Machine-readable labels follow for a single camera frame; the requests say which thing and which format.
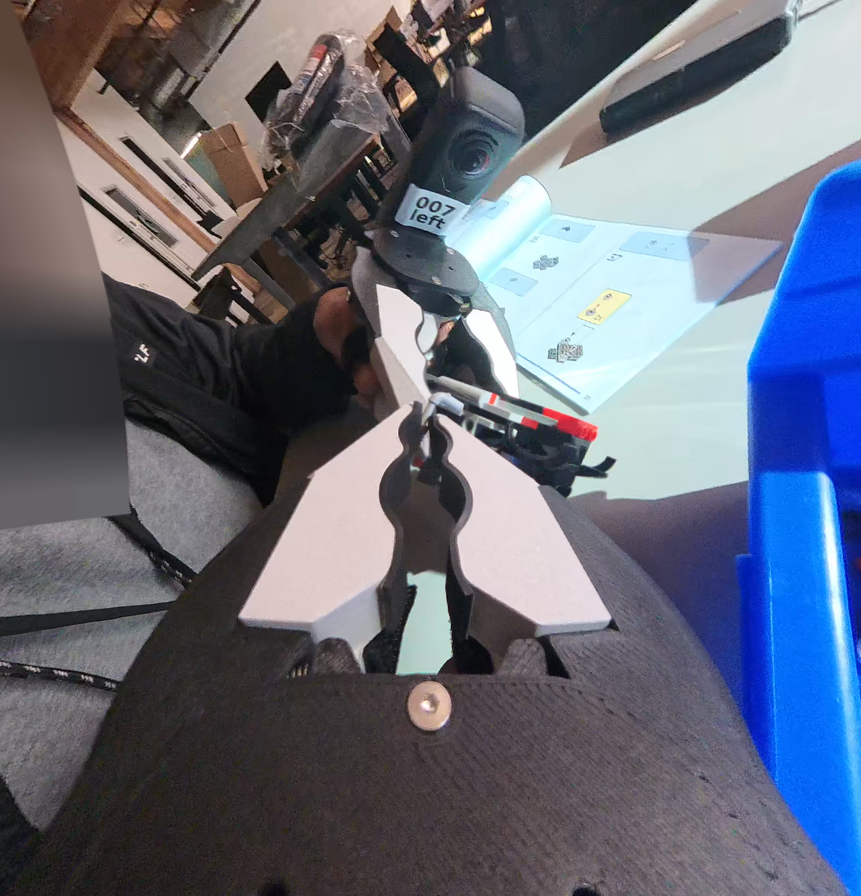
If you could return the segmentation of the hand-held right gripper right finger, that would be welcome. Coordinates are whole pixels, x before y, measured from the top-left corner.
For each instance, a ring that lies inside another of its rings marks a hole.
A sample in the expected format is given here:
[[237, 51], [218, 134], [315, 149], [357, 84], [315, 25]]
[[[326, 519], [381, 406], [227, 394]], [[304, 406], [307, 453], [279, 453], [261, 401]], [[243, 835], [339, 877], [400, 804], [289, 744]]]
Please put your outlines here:
[[430, 423], [438, 496], [452, 520], [450, 670], [491, 674], [512, 644], [603, 631], [612, 614], [544, 491], [454, 421]]

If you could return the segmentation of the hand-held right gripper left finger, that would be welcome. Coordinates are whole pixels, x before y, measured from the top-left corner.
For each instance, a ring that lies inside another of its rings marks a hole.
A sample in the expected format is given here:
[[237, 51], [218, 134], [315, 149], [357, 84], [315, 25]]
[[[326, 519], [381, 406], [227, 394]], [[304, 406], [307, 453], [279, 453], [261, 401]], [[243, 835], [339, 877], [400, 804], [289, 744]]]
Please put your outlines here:
[[414, 601], [397, 515], [417, 437], [418, 405], [403, 406], [313, 472], [241, 624], [336, 638], [366, 670], [396, 669]]

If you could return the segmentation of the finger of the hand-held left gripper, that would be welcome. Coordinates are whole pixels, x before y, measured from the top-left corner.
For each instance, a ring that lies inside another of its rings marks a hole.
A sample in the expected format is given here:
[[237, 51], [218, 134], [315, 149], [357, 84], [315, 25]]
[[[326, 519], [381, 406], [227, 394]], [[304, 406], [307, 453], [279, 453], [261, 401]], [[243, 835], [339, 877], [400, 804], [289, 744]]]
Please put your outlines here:
[[465, 333], [462, 354], [474, 384], [500, 396], [519, 398], [514, 352], [493, 314], [473, 308], [460, 323]]
[[430, 397], [426, 381], [427, 359], [419, 336], [425, 314], [412, 298], [395, 287], [378, 285], [377, 305], [380, 335], [371, 346], [372, 367], [381, 392], [374, 400], [377, 420], [385, 420], [398, 409], [425, 405]]

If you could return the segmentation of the grey toy exhaust pipe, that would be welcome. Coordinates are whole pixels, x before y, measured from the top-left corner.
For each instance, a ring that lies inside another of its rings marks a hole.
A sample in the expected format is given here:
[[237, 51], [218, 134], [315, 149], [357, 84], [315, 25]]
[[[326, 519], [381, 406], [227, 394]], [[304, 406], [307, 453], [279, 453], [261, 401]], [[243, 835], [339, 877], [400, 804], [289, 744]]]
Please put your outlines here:
[[439, 454], [441, 450], [433, 447], [431, 438], [431, 429], [440, 416], [462, 423], [465, 405], [448, 392], [434, 392], [421, 409], [417, 447], [413, 452], [411, 469], [416, 480], [427, 486], [436, 485], [440, 476], [440, 461], [435, 460], [435, 453]]

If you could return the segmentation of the toy brick truck model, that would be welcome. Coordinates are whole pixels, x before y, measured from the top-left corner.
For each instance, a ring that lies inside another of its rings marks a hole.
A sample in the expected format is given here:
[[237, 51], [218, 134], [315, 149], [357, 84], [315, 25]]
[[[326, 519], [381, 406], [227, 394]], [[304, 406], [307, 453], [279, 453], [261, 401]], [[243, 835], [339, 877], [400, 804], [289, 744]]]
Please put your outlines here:
[[610, 456], [596, 465], [586, 462], [598, 435], [594, 424], [448, 376], [429, 375], [427, 381], [430, 394], [448, 392], [463, 402], [461, 428], [538, 485], [551, 487], [563, 497], [570, 497], [577, 479], [604, 479], [616, 464]]

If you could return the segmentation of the light blue instruction booklet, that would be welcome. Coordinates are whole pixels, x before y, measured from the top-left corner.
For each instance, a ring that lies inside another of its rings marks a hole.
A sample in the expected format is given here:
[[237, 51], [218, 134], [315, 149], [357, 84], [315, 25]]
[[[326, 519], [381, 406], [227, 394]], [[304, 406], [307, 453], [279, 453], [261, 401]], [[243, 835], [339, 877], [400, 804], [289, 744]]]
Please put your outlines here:
[[515, 364], [593, 412], [765, 265], [781, 242], [553, 212], [520, 177], [447, 245], [503, 311]]

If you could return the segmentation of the blue plastic bin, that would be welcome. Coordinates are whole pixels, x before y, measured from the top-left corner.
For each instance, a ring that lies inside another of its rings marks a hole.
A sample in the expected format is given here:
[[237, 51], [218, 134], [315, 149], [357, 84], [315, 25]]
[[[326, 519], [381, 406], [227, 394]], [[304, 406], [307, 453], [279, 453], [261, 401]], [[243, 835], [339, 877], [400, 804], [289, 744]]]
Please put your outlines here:
[[748, 422], [742, 711], [861, 894], [861, 160], [807, 203], [750, 356]]

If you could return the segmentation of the person's left forearm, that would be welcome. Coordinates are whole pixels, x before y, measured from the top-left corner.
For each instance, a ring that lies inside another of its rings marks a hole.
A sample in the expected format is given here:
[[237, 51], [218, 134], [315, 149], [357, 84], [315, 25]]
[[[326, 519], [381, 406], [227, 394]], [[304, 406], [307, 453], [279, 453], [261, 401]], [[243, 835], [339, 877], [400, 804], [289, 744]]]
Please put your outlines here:
[[288, 437], [342, 412], [356, 393], [319, 342], [319, 299], [279, 323], [233, 326], [102, 278], [125, 416], [241, 476], [268, 505]]

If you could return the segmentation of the person's left hand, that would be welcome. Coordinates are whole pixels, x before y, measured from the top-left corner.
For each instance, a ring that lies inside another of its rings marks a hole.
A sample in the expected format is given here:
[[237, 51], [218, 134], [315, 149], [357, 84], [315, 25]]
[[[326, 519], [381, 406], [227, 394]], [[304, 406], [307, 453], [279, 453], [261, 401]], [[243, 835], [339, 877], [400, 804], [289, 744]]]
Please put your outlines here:
[[361, 343], [367, 342], [367, 330], [349, 287], [334, 287], [321, 295], [313, 328], [321, 346], [351, 379], [358, 403], [373, 409], [381, 391], [380, 380], [368, 351], [361, 351]]

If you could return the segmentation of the plastic-wrapped black bundle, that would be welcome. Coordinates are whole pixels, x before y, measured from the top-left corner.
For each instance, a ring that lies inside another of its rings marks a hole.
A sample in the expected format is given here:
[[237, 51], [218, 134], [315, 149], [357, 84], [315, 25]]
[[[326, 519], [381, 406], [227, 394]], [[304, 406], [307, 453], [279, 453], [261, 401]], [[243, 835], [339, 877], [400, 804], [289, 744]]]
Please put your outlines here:
[[268, 107], [257, 153], [263, 168], [298, 166], [326, 132], [388, 128], [390, 106], [364, 64], [365, 50], [348, 29], [315, 39], [291, 85]]

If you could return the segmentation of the grey table with metal legs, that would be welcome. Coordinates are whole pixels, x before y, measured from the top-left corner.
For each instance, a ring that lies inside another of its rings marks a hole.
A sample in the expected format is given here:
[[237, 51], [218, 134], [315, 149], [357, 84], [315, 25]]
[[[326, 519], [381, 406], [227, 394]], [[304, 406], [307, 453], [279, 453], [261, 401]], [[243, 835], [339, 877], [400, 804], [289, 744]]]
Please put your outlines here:
[[389, 150], [393, 173], [398, 173], [400, 165], [406, 161], [411, 141], [392, 109], [387, 108], [387, 113], [387, 119], [377, 133], [365, 132], [347, 122], [328, 125], [306, 160], [312, 168], [302, 169], [298, 177], [291, 173], [283, 175], [244, 217], [235, 218], [233, 228], [195, 268], [192, 279], [200, 281], [218, 267], [239, 269], [240, 280], [245, 276], [255, 280], [257, 292], [267, 292], [281, 308], [289, 311], [300, 300], [291, 296], [285, 283], [274, 278], [255, 260], [262, 246], [269, 243], [288, 257], [315, 287], [329, 287], [331, 278], [304, 246], [296, 242], [292, 230], [296, 230], [304, 218], [316, 218], [324, 211], [330, 211], [333, 223], [341, 226], [346, 240], [357, 246], [368, 244], [374, 217], [387, 195], [387, 188], [392, 185], [392, 175], [379, 181], [379, 189], [374, 192], [377, 200], [368, 206], [367, 222], [355, 218], [347, 205], [346, 195], [374, 147]]

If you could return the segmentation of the cardboard box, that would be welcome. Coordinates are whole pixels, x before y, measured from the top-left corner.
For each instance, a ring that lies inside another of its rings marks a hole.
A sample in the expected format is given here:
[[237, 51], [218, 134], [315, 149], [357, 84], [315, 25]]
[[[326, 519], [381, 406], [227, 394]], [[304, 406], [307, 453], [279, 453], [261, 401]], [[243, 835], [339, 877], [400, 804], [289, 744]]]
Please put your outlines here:
[[235, 209], [268, 191], [255, 152], [237, 122], [199, 134], [185, 160]]

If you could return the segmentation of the black power bank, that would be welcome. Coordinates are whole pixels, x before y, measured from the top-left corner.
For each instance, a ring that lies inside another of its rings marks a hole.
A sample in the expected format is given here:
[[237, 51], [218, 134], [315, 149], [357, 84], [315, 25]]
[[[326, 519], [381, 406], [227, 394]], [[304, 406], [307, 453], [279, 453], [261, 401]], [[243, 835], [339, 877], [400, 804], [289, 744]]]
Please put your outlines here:
[[622, 75], [599, 113], [622, 136], [733, 84], [791, 43], [800, 2], [749, 2]]

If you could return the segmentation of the black patterned drawstring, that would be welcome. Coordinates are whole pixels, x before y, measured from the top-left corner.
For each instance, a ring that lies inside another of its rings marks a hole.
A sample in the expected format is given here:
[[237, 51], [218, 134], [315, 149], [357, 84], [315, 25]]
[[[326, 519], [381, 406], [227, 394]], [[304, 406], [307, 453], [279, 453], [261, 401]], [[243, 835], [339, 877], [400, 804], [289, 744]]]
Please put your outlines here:
[[0, 659], [0, 678], [61, 683], [108, 693], [115, 693], [122, 683], [118, 680], [104, 678], [83, 671], [24, 664], [4, 659]]
[[196, 579], [197, 573], [182, 562], [175, 554], [162, 546], [159, 540], [140, 520], [133, 505], [125, 514], [110, 518], [133, 543], [139, 546], [148, 556], [153, 566], [163, 574], [171, 577], [181, 588], [188, 588]]

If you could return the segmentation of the black wall screen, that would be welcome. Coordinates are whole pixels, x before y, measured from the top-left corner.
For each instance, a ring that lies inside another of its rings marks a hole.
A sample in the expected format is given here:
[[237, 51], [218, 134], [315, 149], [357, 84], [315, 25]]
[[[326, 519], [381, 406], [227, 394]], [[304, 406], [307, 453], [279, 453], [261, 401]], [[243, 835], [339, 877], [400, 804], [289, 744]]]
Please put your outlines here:
[[245, 95], [245, 102], [259, 121], [265, 121], [280, 93], [290, 89], [291, 78], [278, 61], [272, 62], [267, 72]]

